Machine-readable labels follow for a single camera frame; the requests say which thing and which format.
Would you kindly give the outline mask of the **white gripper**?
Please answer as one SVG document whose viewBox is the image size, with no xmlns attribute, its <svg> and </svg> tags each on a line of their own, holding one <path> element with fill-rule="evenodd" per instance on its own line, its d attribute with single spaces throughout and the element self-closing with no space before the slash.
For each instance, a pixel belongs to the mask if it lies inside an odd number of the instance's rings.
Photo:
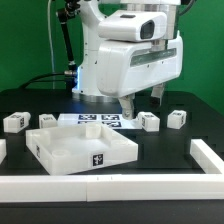
<svg viewBox="0 0 224 224">
<path fill-rule="evenodd" d="M 182 57 L 180 36 L 170 40 L 167 49 L 159 51 L 152 51 L 151 42 L 104 41 L 98 51 L 97 87 L 102 94 L 119 98 L 123 118 L 132 119 L 133 93 L 154 86 L 150 102 L 152 106 L 159 107 L 165 90 L 164 82 L 180 75 Z"/>
</svg>

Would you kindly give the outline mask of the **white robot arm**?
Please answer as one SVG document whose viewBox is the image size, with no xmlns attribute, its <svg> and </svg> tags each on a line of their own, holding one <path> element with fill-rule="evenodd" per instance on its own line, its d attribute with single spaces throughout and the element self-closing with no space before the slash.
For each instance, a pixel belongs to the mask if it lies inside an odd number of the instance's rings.
<svg viewBox="0 0 224 224">
<path fill-rule="evenodd" d="M 126 119 L 139 91 L 150 88 L 150 102 L 159 106 L 165 83 L 182 70 L 180 6 L 181 0 L 81 0 L 84 59 L 73 95 L 117 100 Z"/>
</svg>

